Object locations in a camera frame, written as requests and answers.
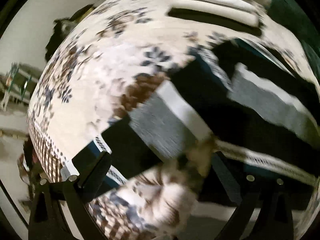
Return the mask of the black grey striped sweater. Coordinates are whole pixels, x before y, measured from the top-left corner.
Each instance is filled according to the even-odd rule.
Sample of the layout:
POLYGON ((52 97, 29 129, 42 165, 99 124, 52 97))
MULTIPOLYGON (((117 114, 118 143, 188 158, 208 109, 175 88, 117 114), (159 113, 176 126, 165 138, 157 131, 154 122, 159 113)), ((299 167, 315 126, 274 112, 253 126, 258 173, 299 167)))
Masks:
POLYGON ((210 135, 217 154, 200 201, 236 206, 252 196, 294 210, 319 209, 319 97, 281 55, 234 39, 216 48, 190 48, 191 62, 172 68, 140 107, 91 142, 62 170, 82 172, 102 151, 112 166, 98 193, 174 158, 210 135))

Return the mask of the stack of folded clothes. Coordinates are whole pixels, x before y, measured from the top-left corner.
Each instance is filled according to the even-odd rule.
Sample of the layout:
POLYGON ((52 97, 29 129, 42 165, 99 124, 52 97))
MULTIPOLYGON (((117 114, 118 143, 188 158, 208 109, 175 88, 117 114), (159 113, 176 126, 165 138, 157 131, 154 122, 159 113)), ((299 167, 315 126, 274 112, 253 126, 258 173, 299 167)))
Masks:
POLYGON ((261 36, 271 0, 172 0, 168 16, 261 36))

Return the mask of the floral bed blanket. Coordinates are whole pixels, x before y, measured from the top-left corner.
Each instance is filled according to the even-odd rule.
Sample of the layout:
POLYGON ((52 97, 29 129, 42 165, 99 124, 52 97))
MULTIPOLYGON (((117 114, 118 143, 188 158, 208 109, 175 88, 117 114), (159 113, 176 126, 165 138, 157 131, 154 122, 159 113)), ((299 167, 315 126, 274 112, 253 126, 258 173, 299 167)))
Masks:
MULTIPOLYGON (((261 36, 168 16, 171 4, 106 0, 48 61, 28 109, 30 137, 48 182, 78 176, 103 152, 110 154, 112 166, 111 153, 102 151, 84 171, 62 176, 93 132, 107 130, 110 119, 140 107, 171 80, 172 68, 185 68, 192 47, 211 50, 239 38, 271 48, 315 85, 319 97, 319 79, 298 38, 268 16, 271 2, 264 9, 261 36)), ((216 152, 214 135, 197 140, 124 184, 102 194, 98 190, 86 208, 107 239, 216 239, 237 207, 200 201, 216 152)), ((319 239, 319 209, 291 211, 293 239, 319 239)))

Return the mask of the green shelf rack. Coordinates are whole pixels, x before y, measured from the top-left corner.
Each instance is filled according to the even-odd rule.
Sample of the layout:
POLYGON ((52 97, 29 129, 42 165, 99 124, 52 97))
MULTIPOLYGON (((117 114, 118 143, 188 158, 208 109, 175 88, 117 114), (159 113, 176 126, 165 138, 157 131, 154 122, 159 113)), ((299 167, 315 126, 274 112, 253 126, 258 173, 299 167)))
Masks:
POLYGON ((42 71, 28 64, 14 62, 1 75, 1 110, 6 111, 10 101, 28 105, 42 71))

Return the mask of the dark green plush blanket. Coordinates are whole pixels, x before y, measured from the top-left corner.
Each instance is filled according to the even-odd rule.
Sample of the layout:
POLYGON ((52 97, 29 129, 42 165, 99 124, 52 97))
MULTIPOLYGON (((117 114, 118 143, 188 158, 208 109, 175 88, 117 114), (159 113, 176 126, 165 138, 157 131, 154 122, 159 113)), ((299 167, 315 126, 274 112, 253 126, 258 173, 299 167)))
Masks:
POLYGON ((298 38, 319 79, 319 0, 271 0, 267 14, 298 38))

